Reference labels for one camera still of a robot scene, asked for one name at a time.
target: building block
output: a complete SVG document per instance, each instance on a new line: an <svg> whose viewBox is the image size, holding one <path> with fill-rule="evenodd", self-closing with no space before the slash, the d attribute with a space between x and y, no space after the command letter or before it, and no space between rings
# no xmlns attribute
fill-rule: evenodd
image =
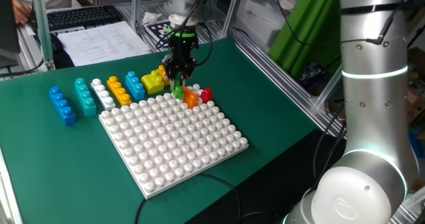
<svg viewBox="0 0 425 224"><path fill-rule="evenodd" d="M213 94L212 90L210 88L206 88L204 91L201 92L201 99L204 104L206 104L208 101L213 100Z"/></svg>
<svg viewBox="0 0 425 224"><path fill-rule="evenodd" d="M109 92L106 91L105 86L102 84L100 79L95 78L91 83L92 89L96 96L99 98L100 103L102 103L102 106L105 108L105 110L112 110L112 108L115 108L115 102L112 97L109 96Z"/></svg>
<svg viewBox="0 0 425 224"><path fill-rule="evenodd" d="M117 98L118 102L121 105L130 105L131 98L130 95L127 94L125 88L122 87L121 83L118 82L117 77L111 76L107 81L108 87L111 89L112 93Z"/></svg>
<svg viewBox="0 0 425 224"><path fill-rule="evenodd" d="M135 72L128 72L126 75L126 85L135 100L140 101L145 98L145 90L143 89L143 85L140 83L139 78L136 77Z"/></svg>
<svg viewBox="0 0 425 224"><path fill-rule="evenodd" d="M176 81L175 87L170 88L170 89L171 89L171 93L173 94L174 98L184 98L185 97L185 93L183 92L183 87L180 86L179 81Z"/></svg>
<svg viewBox="0 0 425 224"><path fill-rule="evenodd" d="M213 101L188 109L170 93L99 115L146 199L246 150L248 140Z"/></svg>
<svg viewBox="0 0 425 224"><path fill-rule="evenodd" d="M54 109L58 112L60 119L65 126L70 126L76 123L75 114L69 107L68 101L65 100L63 93L60 92L59 87L54 86L48 92L50 101L52 102Z"/></svg>
<svg viewBox="0 0 425 224"><path fill-rule="evenodd" d="M198 106L198 96L190 89L183 87L183 92L185 93L185 97L183 102L187 104L187 106L192 109L195 106Z"/></svg>
<svg viewBox="0 0 425 224"><path fill-rule="evenodd" d="M147 94L155 94L156 92L164 90L164 81L156 70L143 76L141 78L141 83L144 85Z"/></svg>
<svg viewBox="0 0 425 224"><path fill-rule="evenodd" d="M96 114L96 105L92 98L92 94L87 89L87 85L84 82L84 79L77 78L74 82L75 93L78 96L81 107L84 111L84 115L93 116Z"/></svg>
<svg viewBox="0 0 425 224"><path fill-rule="evenodd" d="M169 86L170 85L170 80L168 80L168 78L165 77L165 68L163 65L159 65L159 67L157 68L158 74L161 75L162 77L162 81L164 81L164 86Z"/></svg>

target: paper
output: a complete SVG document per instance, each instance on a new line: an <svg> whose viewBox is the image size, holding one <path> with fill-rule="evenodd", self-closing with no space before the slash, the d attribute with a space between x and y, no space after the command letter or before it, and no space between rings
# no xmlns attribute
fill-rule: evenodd
<svg viewBox="0 0 425 224"><path fill-rule="evenodd" d="M59 34L75 66L96 64L149 53L149 47L126 22Z"/></svg>
<svg viewBox="0 0 425 224"><path fill-rule="evenodd" d="M30 35L30 36L35 35L33 28L31 28L31 26L28 23L25 24L25 29L27 30L28 35Z"/></svg>

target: red block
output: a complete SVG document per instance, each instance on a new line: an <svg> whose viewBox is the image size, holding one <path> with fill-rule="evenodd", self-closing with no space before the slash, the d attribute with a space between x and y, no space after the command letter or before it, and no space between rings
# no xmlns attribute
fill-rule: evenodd
<svg viewBox="0 0 425 224"><path fill-rule="evenodd" d="M201 93L201 99L202 102L204 104L206 104L208 101L211 101L213 99L213 92L211 91L210 88L206 88L202 93Z"/></svg>

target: cyan block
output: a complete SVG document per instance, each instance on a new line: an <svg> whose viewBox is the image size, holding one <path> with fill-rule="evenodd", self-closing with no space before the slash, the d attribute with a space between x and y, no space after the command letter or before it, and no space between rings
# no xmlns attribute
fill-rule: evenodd
<svg viewBox="0 0 425 224"><path fill-rule="evenodd" d="M60 92L59 87L52 87L48 92L48 95L50 96L50 101L52 102L54 108L58 112L59 117L65 124L65 126L75 124L75 114L72 111L71 107L69 107L68 101L65 100L64 95Z"/></svg>
<svg viewBox="0 0 425 224"><path fill-rule="evenodd" d="M126 75L126 85L137 101L145 98L145 90L143 89L143 85L139 78L135 75L135 72L128 72Z"/></svg>
<svg viewBox="0 0 425 224"><path fill-rule="evenodd" d="M78 100L80 101L81 107L86 116L96 115L96 105L94 104L94 100L92 98L92 94L88 91L87 85L84 82L84 79L77 78L74 82L75 93L78 96Z"/></svg>

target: green cloth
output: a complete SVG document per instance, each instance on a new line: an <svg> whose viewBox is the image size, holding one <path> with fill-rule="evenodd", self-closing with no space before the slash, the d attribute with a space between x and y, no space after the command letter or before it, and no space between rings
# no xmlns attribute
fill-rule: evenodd
<svg viewBox="0 0 425 224"><path fill-rule="evenodd" d="M334 64L335 59L341 56L338 43L341 27L339 10L339 0L299 0L288 18L296 37L307 44L334 43L303 46L294 39L285 24L268 53L270 58L296 80L301 78L311 62L324 68Z"/></svg>
<svg viewBox="0 0 425 224"><path fill-rule="evenodd" d="M209 45L203 45L195 55L202 60L208 52ZM100 78L106 84L110 76L116 76L124 84L129 71L138 77L149 74L164 55L155 53L0 82L0 143L26 224L134 222L143 196L98 116L84 116L74 81L84 78L90 85L91 80ZM315 128L229 38L214 43L213 56L188 81L188 85L194 83L212 89L217 106L248 138L247 150L206 171L232 185ZM52 86L59 86L69 101L76 125L65 127L61 122L48 97ZM103 107L92 95L100 114ZM217 181L193 177L148 199L140 223L184 223L228 191Z"/></svg>

